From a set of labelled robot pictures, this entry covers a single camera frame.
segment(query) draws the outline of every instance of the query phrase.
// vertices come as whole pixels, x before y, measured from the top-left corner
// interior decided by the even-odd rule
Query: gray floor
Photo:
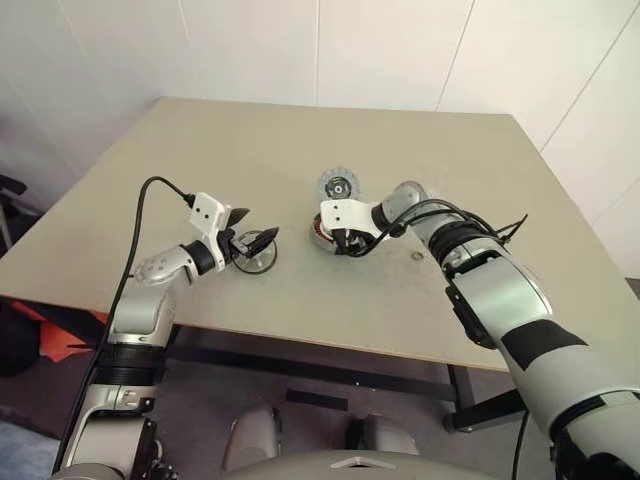
[[[640,296],[640,281],[630,283]],[[314,345],[219,332],[196,337],[185,332],[178,341],[417,379],[446,380],[442,365]],[[41,359],[21,375],[0,377],[0,419],[59,436],[86,363],[86,355],[60,364]],[[415,395],[176,361],[170,362],[169,367],[153,416],[159,423],[167,460],[187,480],[218,476],[231,422],[259,402],[280,409],[285,454],[340,447],[350,418],[380,413],[407,428],[427,458],[496,478],[507,479],[510,475],[519,422],[451,435],[440,423],[451,406]],[[513,386],[507,374],[481,370],[471,370],[470,374],[477,400]],[[349,411],[288,403],[285,395],[289,388],[347,398]],[[522,452],[520,479],[552,478],[548,445],[531,422]]]

